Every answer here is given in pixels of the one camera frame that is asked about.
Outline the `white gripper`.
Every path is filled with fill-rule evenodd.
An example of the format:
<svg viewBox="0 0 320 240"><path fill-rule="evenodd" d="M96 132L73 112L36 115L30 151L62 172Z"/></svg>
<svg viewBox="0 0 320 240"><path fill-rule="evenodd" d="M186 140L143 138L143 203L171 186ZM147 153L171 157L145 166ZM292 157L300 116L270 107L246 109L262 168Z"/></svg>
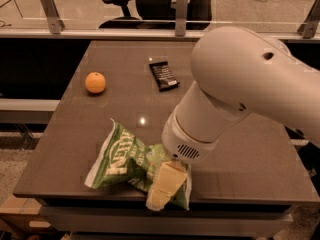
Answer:
<svg viewBox="0 0 320 240"><path fill-rule="evenodd" d="M194 164L213 152L220 134L212 116L195 115L183 120L174 111L165 123L161 139L170 157ZM180 161L163 162L157 169L148 191L148 209L161 211L186 181L187 169Z"/></svg>

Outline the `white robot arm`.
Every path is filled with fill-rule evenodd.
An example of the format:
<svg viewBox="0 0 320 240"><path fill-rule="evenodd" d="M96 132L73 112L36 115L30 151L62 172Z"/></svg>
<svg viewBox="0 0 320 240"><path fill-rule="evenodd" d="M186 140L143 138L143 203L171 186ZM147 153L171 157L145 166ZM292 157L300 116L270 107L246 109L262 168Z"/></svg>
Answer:
<svg viewBox="0 0 320 240"><path fill-rule="evenodd" d="M190 56L193 83L162 132L172 159L161 164L146 206L160 211L187 179L187 164L211 155L219 137L256 113L320 143L320 72L279 40L246 28L220 27L197 41Z"/></svg>

